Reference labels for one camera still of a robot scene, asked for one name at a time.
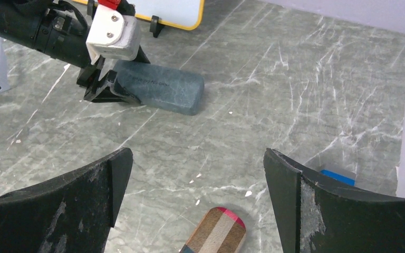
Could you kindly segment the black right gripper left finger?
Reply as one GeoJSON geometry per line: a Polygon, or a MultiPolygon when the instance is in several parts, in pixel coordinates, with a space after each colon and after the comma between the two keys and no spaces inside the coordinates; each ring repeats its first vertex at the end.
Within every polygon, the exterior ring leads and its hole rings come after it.
{"type": "Polygon", "coordinates": [[[0,252],[104,252],[133,165],[129,148],[0,196],[0,252]]]}

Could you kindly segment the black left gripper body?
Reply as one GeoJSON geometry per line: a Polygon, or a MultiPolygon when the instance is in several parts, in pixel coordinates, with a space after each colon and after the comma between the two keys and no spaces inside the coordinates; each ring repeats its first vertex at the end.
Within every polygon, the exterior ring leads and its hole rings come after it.
{"type": "Polygon", "coordinates": [[[89,26],[67,1],[0,1],[0,37],[81,68],[77,84],[98,81],[101,68],[91,64],[89,26]]]}

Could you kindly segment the plaid glasses case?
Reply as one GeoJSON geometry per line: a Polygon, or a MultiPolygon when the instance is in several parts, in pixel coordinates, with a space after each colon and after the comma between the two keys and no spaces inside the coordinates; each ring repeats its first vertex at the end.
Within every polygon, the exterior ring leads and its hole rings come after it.
{"type": "Polygon", "coordinates": [[[238,253],[247,230],[241,218],[225,207],[211,208],[180,252],[238,253]]]}

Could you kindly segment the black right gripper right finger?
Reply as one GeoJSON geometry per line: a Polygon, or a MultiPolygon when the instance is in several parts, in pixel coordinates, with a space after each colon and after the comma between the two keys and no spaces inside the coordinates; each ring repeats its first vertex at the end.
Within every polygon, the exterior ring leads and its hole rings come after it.
{"type": "Polygon", "coordinates": [[[405,198],[350,186],[270,148],[263,164],[284,252],[405,252],[405,198]]]}

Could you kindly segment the blue glasses case green lining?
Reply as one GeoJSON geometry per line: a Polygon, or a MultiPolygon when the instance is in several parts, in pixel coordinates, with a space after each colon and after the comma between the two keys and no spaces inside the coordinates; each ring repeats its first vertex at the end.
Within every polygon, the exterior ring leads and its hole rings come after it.
{"type": "Polygon", "coordinates": [[[141,104],[196,115],[204,93],[202,75],[164,66],[134,61],[116,62],[117,81],[141,104]]]}

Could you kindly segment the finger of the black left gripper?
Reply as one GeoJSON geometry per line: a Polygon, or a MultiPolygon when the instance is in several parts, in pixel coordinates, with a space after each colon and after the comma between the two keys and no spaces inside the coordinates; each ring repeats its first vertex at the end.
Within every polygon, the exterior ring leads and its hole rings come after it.
{"type": "Polygon", "coordinates": [[[100,70],[96,70],[85,82],[85,94],[83,99],[93,103],[125,102],[132,105],[140,105],[141,101],[127,91],[118,82],[116,71],[108,71],[99,79],[100,70]]]}
{"type": "Polygon", "coordinates": [[[142,47],[139,46],[138,53],[136,58],[133,60],[134,62],[139,62],[139,63],[146,63],[150,64],[150,61],[148,57],[146,56],[145,52],[143,51],[142,47]]]}

